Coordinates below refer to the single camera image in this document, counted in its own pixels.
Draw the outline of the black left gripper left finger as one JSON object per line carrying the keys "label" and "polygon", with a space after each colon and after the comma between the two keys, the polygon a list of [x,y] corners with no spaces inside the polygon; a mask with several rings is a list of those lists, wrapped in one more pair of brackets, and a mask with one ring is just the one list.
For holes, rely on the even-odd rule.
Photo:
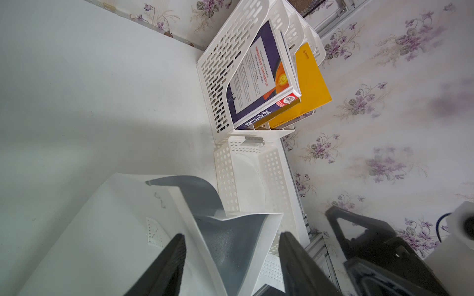
{"label": "black left gripper left finger", "polygon": [[176,234],[125,296],[178,296],[185,259],[185,236]]}

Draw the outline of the yellow folder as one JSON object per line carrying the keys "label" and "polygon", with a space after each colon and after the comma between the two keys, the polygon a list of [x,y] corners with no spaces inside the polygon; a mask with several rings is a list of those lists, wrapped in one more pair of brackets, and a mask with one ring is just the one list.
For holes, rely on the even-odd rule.
{"label": "yellow folder", "polygon": [[312,112],[319,107],[332,102],[330,92],[308,43],[298,49],[295,58],[301,96],[288,107],[255,122],[254,128],[262,129],[267,123],[272,130],[283,129],[312,115]]}

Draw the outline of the white plastic file organizer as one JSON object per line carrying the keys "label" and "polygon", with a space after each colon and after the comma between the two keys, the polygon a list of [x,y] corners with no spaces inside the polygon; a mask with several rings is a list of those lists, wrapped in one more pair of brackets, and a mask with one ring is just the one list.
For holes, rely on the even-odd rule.
{"label": "white plastic file organizer", "polygon": [[325,60],[319,35],[289,2],[239,2],[197,62],[216,144],[231,136],[269,141],[293,132],[289,124],[257,126],[301,101],[295,55],[304,45],[318,64]]}

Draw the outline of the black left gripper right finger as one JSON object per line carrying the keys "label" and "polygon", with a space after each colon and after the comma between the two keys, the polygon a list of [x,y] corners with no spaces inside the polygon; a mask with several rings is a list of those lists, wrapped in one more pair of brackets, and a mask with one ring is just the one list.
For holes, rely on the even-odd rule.
{"label": "black left gripper right finger", "polygon": [[287,296],[342,294],[290,232],[281,233],[278,252]]}

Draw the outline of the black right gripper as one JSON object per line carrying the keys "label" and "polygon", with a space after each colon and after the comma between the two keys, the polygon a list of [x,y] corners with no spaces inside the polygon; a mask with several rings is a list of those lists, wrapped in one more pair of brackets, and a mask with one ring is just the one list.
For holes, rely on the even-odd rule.
{"label": "black right gripper", "polygon": [[[411,246],[384,221],[331,207],[325,215],[346,258],[359,296],[448,296],[450,293]],[[365,228],[345,237],[338,220]]]}

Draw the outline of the purple white book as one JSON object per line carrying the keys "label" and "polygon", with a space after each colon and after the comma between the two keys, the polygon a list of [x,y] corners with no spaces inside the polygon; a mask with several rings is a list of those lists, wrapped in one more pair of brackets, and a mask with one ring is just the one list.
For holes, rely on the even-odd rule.
{"label": "purple white book", "polygon": [[300,96],[295,56],[284,34],[265,22],[227,88],[233,128],[250,130]]}

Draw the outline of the white insulated delivery bag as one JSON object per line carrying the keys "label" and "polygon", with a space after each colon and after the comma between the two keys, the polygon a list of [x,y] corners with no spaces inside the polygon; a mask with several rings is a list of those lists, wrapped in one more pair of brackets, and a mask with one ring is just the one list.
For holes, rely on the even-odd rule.
{"label": "white insulated delivery bag", "polygon": [[20,290],[22,296],[122,296],[178,234],[185,237],[183,296],[250,296],[281,213],[224,211],[195,176],[106,180]]}

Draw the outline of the white perforated plastic tray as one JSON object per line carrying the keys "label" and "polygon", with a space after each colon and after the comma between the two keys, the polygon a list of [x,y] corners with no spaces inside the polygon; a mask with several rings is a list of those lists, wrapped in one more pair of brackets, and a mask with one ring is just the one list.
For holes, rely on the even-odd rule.
{"label": "white perforated plastic tray", "polygon": [[297,189],[282,142],[245,136],[229,137],[214,153],[217,186],[227,213],[280,213],[278,229],[266,229],[272,238],[254,291],[263,287],[284,290],[278,254],[280,234],[290,232],[309,245]]}

